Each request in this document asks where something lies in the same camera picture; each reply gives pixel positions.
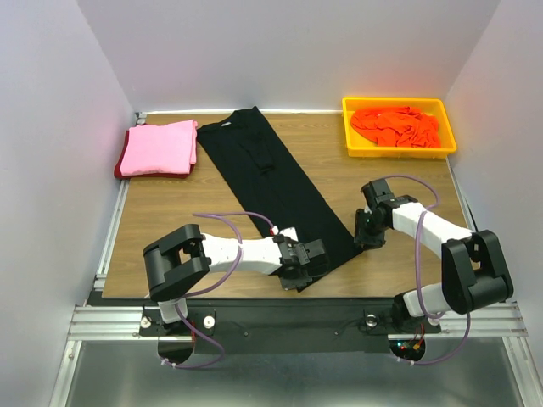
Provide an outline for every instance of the gray wall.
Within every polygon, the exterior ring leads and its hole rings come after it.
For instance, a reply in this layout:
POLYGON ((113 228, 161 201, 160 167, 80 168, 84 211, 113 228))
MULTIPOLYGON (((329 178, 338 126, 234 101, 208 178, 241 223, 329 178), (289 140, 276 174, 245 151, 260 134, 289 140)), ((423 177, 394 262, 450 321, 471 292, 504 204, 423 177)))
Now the gray wall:
POLYGON ((137 110, 443 98, 498 0, 78 0, 137 110))
POLYGON ((447 97, 452 165, 479 228, 498 233, 543 371, 543 3, 503 0, 447 97))
POLYGON ((0 405, 48 405, 132 108, 73 0, 0 17, 0 405))

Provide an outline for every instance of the yellow plastic tray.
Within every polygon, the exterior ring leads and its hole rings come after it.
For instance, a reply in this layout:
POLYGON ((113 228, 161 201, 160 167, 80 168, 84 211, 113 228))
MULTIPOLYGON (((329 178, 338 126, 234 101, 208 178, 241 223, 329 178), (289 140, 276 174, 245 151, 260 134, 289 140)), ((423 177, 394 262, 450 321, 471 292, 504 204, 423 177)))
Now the yellow plastic tray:
POLYGON ((347 151, 350 157, 411 157, 415 159, 444 159, 456 151, 456 142, 452 134, 445 106, 439 99, 425 98, 343 98, 343 119, 347 136, 347 151), (422 147, 379 147, 370 142, 350 125, 350 118, 361 108, 410 106, 420 108, 425 114, 431 114, 439 121, 440 148, 422 147))

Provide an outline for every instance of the purple cable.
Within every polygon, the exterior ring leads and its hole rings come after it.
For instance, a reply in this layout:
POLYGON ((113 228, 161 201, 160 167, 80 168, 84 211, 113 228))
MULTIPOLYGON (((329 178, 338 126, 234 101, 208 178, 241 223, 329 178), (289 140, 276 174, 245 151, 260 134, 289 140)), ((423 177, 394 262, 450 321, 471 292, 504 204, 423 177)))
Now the purple cable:
POLYGON ((261 218, 262 220, 265 220, 266 223, 270 226, 270 229, 272 229, 275 225, 273 225, 273 222, 267 218, 266 216, 264 215, 261 215, 261 214, 257 214, 256 212, 246 212, 246 211, 241 211, 241 212, 220 212, 220 213, 213 213, 213 214, 209 214, 209 215, 215 215, 215 216, 231 216, 231 215, 247 215, 247 216, 254 216, 255 218, 261 218))
MULTIPOLYGON (((419 184, 424 185, 427 189, 430 190, 430 192, 435 197, 435 203, 432 203, 429 206, 426 206, 426 210, 431 210, 438 206, 441 203, 441 199, 439 198, 438 192, 432 187, 430 184, 428 184, 426 181, 421 180, 420 178, 417 178, 415 176, 407 176, 403 174, 393 174, 391 176, 384 176, 384 179, 386 178, 406 178, 408 180, 412 180, 415 182, 418 182, 419 184)), ((423 234, 423 222, 424 222, 424 216, 426 216, 426 211, 422 212, 420 217, 418 218, 417 223, 417 233, 415 234, 415 280, 417 281, 417 297, 418 297, 418 303, 421 306, 421 310, 424 313, 424 315, 427 318, 438 320, 443 316, 444 313, 438 313, 436 315, 431 315, 426 307, 424 306, 423 301, 423 279, 421 277, 421 237, 423 234)))
MULTIPOLYGON (((183 295, 182 298, 189 298, 189 297, 194 297, 196 295, 208 293, 209 291, 212 291, 212 290, 216 289, 217 287, 219 287, 223 282, 225 282, 227 280, 227 278, 234 272, 234 270, 236 270, 236 267, 238 267, 239 261, 241 260, 241 257, 243 255, 243 249, 241 247, 241 244, 243 243, 243 240, 241 238, 241 233, 239 232, 238 228, 230 220, 221 218, 219 215, 213 215, 213 214, 193 214, 193 215, 201 217, 201 218, 217 219, 217 220, 220 220, 221 222, 226 223, 227 225, 229 225, 232 228, 232 230, 236 234, 236 239, 238 240, 238 243, 240 244, 240 246, 238 248, 238 255, 236 256, 236 259, 234 259, 232 265, 230 266, 230 269, 227 271, 227 273, 218 282, 216 282, 215 284, 213 284, 210 287, 207 287, 204 290, 200 290, 200 291, 197 291, 197 292, 194 292, 194 293, 187 293, 187 294, 183 295)), ((183 313, 179 309, 179 304, 175 304, 175 308, 176 308, 177 314, 179 315, 179 318, 187 326, 187 328, 190 329, 191 332, 193 332, 194 334, 196 334, 199 337, 201 337, 202 339, 204 339, 206 342, 209 342, 209 343, 215 345, 219 349, 221 354, 219 354, 219 356, 217 356, 213 360, 201 363, 199 365, 190 365, 190 366, 177 365, 177 364, 171 363, 167 359, 160 358, 160 360, 162 360, 162 363, 164 363, 165 365, 168 365, 170 367, 173 367, 175 369, 198 369, 198 368, 201 368, 201 367, 207 367, 209 365, 213 365, 215 362, 218 362, 219 360, 224 358, 226 351, 222 347, 222 345, 220 343, 218 343, 215 339, 212 339, 212 338, 208 337, 203 332, 196 329, 196 327, 194 327, 193 324, 191 324, 187 320, 187 318, 185 318, 183 316, 183 313)))
MULTIPOLYGON (((430 365, 435 365, 436 363, 439 363, 439 362, 445 362, 446 360, 449 360, 450 358, 455 356, 458 352, 460 352, 460 350, 464 347, 464 345, 467 342, 467 337, 469 336, 469 330, 471 329, 471 327, 472 327, 472 316, 469 313, 467 313, 466 333, 464 333, 464 337, 462 338, 460 343, 458 343, 458 346, 455 348, 455 350, 453 350, 449 354, 446 354, 444 356, 441 356, 433 360, 422 360, 418 362, 412 361, 412 363, 414 365, 419 365, 419 366, 430 366, 430 365)), ((399 358, 398 360, 403 360, 407 363, 411 363, 411 360, 407 360, 407 359, 399 358)))

